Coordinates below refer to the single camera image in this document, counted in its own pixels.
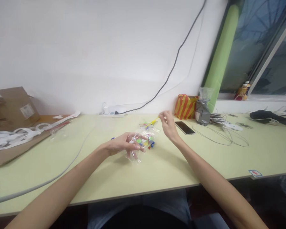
light green desk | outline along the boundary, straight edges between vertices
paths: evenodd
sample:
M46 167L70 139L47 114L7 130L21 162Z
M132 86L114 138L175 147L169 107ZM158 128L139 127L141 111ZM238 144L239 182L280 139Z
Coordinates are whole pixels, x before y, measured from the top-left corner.
M64 127L53 141L47 138L0 168L0 197L33 187L59 174L73 160L91 130L81 153L71 167L101 143L126 131L135 131L139 123L154 120L156 116L79 116ZM249 177L251 174L248 170L258 170L264 177L286 174L286 127L257 123L249 120L246 114L238 116L239 118L228 116L227 119L232 123L242 122L254 128L244 128L242 132L238 132L250 143L248 148L234 144L219 145L199 134L184 135L177 129L183 140L226 179ZM199 181L187 161L164 135L162 125L158 123L157 127L161 133L156 139L155 147L145 155L141 154L142 162L139 165L132 164L124 152L106 159L87 180L71 205L198 185ZM217 126L209 127L220 130ZM207 128L195 128L215 141L227 143ZM233 137L233 140L244 144L236 137ZM48 186L0 203L0 216L18 213Z

person's left hand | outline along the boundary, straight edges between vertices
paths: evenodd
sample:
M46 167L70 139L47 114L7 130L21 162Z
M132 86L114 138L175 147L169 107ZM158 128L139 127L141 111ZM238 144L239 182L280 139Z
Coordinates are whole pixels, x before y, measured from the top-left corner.
M147 140L147 138L143 137L138 133L126 132L121 136L104 143L103 147L107 150L109 156L117 154L125 149L127 151L127 157L129 158L131 151L141 150L142 152L144 152L144 148L140 146L136 141L134 141L133 143L129 143L135 135Z

forearm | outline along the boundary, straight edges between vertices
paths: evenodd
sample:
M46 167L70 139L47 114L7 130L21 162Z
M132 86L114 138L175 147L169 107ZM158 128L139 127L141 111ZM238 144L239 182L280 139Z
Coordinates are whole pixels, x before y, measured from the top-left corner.
M108 157L100 146L22 210L7 228L49 228Z
M267 228L252 206L220 173L196 154L181 138L173 143L184 155L203 187L238 228Z

label on box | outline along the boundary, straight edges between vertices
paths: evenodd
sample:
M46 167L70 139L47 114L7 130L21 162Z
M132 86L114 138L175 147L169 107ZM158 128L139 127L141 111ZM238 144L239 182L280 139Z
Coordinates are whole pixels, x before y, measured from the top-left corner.
M27 104L24 107L21 107L20 111L22 112L22 114L24 115L26 119L28 119L35 113L34 109L31 107L30 104Z

black cable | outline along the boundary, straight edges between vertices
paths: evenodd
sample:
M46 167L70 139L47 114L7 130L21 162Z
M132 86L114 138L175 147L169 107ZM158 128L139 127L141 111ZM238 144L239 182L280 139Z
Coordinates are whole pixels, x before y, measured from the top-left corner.
M130 111L134 111L134 110L141 109L141 108L145 107L148 103L150 103L151 101L153 101L153 100L156 98L156 96L160 93L160 91L162 90L162 88L163 88L163 87L165 86L165 84L167 83L169 77L171 76L171 73L172 73L172 71L173 71L174 68L175 68L175 65L176 65L176 62L177 62L177 59L178 59L178 55L179 55L180 49L182 48L182 46L183 46L184 43L186 42L186 40L187 40L189 34L191 33L192 28L194 27L194 25L195 25L195 23L196 23L196 21L197 21L199 15L200 15L201 11L203 10L205 4L206 4L206 0L204 0L203 5L202 5L202 7L201 7L201 9L200 9L200 11L199 11L197 17L195 18L195 20L194 20L194 22L193 22L193 24L192 24L192 26L191 26L189 32L187 33L187 35L186 35L186 37L185 37L185 39L184 39L182 45L181 45L181 46L179 47L179 49L178 49L177 56L176 56L176 59L175 59L175 63L174 63L174 65L173 65L173 67L172 67L172 69L171 69L171 71L170 71L170 73L169 73L169 75L168 75L168 77L167 77L165 83L164 83L163 86L160 88L160 90L156 93L155 97L153 97L152 100L148 101L147 103L145 103L143 106L141 106L141 107L139 107L139 108L132 109L132 110L129 110L129 111L125 111L125 112L122 112L122 113L118 113L118 112L116 111L115 114L117 114L117 115L120 114L120 115L121 115L121 114L130 112Z

